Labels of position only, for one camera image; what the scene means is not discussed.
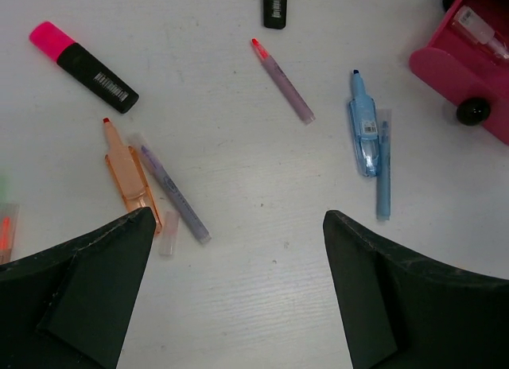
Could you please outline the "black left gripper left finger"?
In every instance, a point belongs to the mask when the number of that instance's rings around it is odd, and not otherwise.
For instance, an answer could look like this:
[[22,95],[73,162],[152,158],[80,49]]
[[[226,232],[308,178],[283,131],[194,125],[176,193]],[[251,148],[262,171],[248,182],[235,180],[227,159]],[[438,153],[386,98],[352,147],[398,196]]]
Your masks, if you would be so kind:
[[139,208],[1,267],[3,368],[115,368],[155,232]]

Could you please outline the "black pink drawer organizer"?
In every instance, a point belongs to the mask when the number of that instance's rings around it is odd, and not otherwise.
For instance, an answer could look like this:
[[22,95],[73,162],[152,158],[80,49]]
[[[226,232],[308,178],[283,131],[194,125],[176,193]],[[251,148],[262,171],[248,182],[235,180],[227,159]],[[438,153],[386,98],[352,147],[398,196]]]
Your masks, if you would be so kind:
[[453,28],[462,6],[470,6],[508,43],[508,0],[442,0],[445,15],[427,44],[410,55],[410,70],[455,106],[458,122],[483,126],[507,143],[508,62]]

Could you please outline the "pink translucent correction pen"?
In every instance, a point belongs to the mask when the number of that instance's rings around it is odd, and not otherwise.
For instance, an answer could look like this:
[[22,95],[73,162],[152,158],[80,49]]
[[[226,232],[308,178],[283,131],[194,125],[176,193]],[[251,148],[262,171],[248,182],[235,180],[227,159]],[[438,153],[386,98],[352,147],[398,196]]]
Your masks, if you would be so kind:
[[453,28],[496,59],[508,62],[508,43],[470,6],[462,6],[453,17]]

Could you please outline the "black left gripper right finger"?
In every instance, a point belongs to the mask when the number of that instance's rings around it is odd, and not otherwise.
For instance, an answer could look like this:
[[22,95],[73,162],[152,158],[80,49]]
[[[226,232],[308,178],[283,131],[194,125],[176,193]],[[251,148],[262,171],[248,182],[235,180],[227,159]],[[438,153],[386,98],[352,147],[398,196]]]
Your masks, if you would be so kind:
[[353,367],[507,367],[507,280],[428,258],[342,212],[327,212],[323,231]]

